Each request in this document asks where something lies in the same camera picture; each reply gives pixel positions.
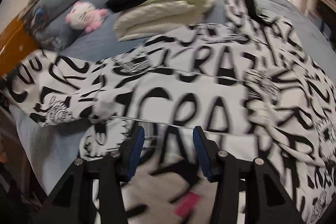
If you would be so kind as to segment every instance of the metal bolt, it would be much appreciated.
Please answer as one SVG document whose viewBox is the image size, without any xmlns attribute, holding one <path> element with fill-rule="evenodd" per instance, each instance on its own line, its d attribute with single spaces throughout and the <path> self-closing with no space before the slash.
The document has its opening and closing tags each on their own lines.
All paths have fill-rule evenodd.
<svg viewBox="0 0 336 224">
<path fill-rule="evenodd" d="M 218 156 L 224 158 L 227 157 L 228 153 L 225 150 L 218 151 Z"/>
<path fill-rule="evenodd" d="M 256 158 L 255 159 L 255 163 L 258 164 L 258 165 L 263 165 L 264 164 L 264 160 L 261 159 L 261 158 Z"/>
<path fill-rule="evenodd" d="M 83 163 L 83 159 L 81 159 L 81 158 L 77 158 L 77 159 L 75 159 L 75 161 L 74 161 L 74 163 L 75 163 L 75 165 L 81 165 L 82 163 Z"/>
<path fill-rule="evenodd" d="M 120 152 L 119 152 L 119 151 L 112 151 L 112 152 L 111 152 L 111 156 L 112 156 L 113 158 L 117 158 L 117 157 L 120 156 Z"/>
</svg>

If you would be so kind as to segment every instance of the black and white blanket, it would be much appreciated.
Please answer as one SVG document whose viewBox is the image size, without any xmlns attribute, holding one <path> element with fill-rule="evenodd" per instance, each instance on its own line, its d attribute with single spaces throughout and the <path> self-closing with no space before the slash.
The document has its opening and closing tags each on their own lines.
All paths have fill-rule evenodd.
<svg viewBox="0 0 336 224">
<path fill-rule="evenodd" d="M 86 160 L 117 149 L 135 125 L 145 128 L 140 166 L 122 188 L 129 223 L 208 223 L 216 185 L 196 160 L 197 125 L 237 158 L 268 162 L 305 223 L 331 202 L 334 84 L 287 19 L 253 0 L 225 2 L 225 25 L 185 26 L 96 63 L 36 50 L 7 79 L 5 94 L 41 126 L 92 121 L 79 147 Z M 239 202 L 243 223 L 243 181 Z"/>
</svg>

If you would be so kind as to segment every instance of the bed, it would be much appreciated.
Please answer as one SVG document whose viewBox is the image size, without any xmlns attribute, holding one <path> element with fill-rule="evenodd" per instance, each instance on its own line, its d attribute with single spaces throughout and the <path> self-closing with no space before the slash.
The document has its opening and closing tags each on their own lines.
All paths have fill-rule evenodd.
<svg viewBox="0 0 336 224">
<path fill-rule="evenodd" d="M 336 72 L 334 70 L 336 54 L 317 27 L 286 0 L 256 0 L 256 2 L 260 7 L 284 16 L 293 23 L 305 52 L 324 69 L 329 78 L 336 84 Z M 205 22 L 226 22 L 223 0 L 215 0 L 215 7 Z M 145 40 L 145 38 L 141 38 L 134 41 L 117 42 L 115 38 L 104 37 L 104 32 L 102 32 L 99 43 L 90 39 L 81 40 L 81 43 L 74 42 L 61 54 L 95 62 L 127 52 Z M 90 123 L 82 119 L 58 126 L 41 128 L 19 108 L 11 105 L 10 111 L 16 121 L 20 141 L 34 173 L 44 191 L 49 194 L 67 167 L 78 156 L 80 140 L 89 128 Z"/>
</svg>

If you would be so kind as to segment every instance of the pink and white plush toy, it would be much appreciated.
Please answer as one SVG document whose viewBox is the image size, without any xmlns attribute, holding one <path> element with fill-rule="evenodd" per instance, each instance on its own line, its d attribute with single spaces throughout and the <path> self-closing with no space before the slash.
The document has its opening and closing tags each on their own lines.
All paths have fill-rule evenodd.
<svg viewBox="0 0 336 224">
<path fill-rule="evenodd" d="M 102 26 L 106 15 L 107 9 L 96 9 L 90 2 L 78 1 L 66 16 L 65 22 L 75 30 L 85 29 L 86 33 L 90 33 Z"/>
</svg>

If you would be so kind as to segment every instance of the red object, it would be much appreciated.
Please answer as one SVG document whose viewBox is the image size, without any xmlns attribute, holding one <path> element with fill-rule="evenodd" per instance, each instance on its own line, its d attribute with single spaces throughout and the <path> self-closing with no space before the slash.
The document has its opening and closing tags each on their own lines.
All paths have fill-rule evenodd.
<svg viewBox="0 0 336 224">
<path fill-rule="evenodd" d="M 199 196 L 199 195 L 197 195 L 193 192 L 189 192 L 184 197 L 182 202 L 177 206 L 174 213 L 181 218 L 186 217 L 187 215 L 189 215 L 191 213 L 191 211 L 194 209 L 194 207 L 196 207 L 196 205 L 198 204 L 200 199 L 201 199 L 201 196 Z"/>
</svg>

